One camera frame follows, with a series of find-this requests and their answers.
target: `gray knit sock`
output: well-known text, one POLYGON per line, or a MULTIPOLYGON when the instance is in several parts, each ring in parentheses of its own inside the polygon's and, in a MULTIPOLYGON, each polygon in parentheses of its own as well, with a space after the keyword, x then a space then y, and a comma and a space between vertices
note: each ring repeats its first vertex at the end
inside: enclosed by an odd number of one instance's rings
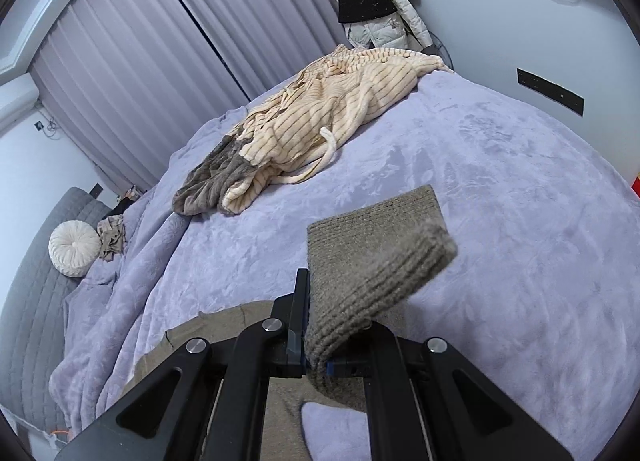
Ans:
POLYGON ((362 381, 324 374, 331 354, 370 320, 409 297, 456 256, 430 185, 313 223, 305 353, 321 393, 365 410, 362 381))

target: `gray quilted headboard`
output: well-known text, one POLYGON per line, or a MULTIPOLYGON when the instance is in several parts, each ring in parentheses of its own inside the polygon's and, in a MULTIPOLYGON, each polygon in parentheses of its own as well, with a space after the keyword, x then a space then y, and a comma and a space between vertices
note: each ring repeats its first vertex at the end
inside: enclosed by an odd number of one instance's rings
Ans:
POLYGON ((66 429, 49 395, 49 377, 65 347, 62 300, 79 284, 49 259, 49 236, 70 219, 94 228, 110 208, 70 188, 53 208, 24 256, 0 315, 0 404, 39 430, 66 429))

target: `tufted cushion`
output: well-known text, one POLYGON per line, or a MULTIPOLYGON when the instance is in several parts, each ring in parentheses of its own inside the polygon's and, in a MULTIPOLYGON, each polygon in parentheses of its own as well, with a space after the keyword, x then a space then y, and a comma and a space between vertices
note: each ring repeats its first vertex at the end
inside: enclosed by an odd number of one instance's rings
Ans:
POLYGON ((49 395, 49 377, 64 354, 62 301, 80 282, 53 267, 49 236, 69 219, 95 226, 109 210, 85 191, 69 189, 33 238, 2 308, 0 405, 39 430, 66 428, 49 395))
POLYGON ((67 277, 84 277, 100 253, 100 237, 84 221, 65 221, 49 238, 49 257, 67 277))

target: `white wall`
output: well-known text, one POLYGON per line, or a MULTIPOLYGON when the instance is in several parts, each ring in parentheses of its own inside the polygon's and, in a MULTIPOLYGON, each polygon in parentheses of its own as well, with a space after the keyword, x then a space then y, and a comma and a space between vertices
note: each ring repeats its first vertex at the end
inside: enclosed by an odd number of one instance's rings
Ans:
MULTIPOLYGON (((48 139, 33 124, 45 119, 34 111, 0 134, 0 308, 31 240, 69 187, 89 192, 100 182, 91 161, 62 130, 48 139)), ((105 188, 98 197, 115 206, 105 188)))
POLYGON ((456 71, 555 116, 632 182, 640 172, 640 46, 612 0, 417 0, 456 71), (516 68, 584 97, 584 118, 516 68))

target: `white round pillow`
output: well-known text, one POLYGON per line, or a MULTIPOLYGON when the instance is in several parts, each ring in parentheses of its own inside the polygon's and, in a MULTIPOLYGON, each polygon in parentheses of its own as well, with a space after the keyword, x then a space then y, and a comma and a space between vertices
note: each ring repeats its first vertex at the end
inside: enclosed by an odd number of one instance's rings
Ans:
POLYGON ((100 253, 100 237, 89 223, 65 221, 49 238, 49 257, 67 277, 84 277, 100 253))

